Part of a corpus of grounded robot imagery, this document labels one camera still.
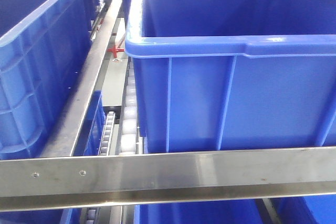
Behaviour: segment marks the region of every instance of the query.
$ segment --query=metal frame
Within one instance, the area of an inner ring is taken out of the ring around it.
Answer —
[[[0,210],[336,193],[336,147],[0,162]]]

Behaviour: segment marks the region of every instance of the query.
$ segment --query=shelf rack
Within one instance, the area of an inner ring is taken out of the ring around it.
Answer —
[[[73,157],[120,6],[108,7],[42,158],[0,161],[0,211],[336,194],[336,147]]]

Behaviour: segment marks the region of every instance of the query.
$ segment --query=screw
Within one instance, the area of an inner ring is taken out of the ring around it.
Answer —
[[[32,177],[33,178],[37,178],[37,177],[39,177],[40,175],[39,175],[39,173],[37,173],[37,172],[34,172],[34,173],[32,173]]]
[[[85,170],[80,170],[79,171],[79,175],[80,176],[85,176],[86,175],[86,171]]]

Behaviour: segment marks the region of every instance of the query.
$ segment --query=metal beam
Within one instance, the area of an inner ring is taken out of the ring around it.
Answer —
[[[0,162],[0,210],[336,193],[336,147]]]
[[[83,65],[78,86],[69,97],[41,157],[73,155],[120,6],[121,0],[112,0]]]

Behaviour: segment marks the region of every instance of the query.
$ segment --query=red bracket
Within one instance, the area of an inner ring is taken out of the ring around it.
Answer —
[[[112,48],[107,49],[107,52],[112,52],[114,59],[117,58],[117,52],[125,52],[125,49],[123,48],[117,48],[116,46],[113,46]]]

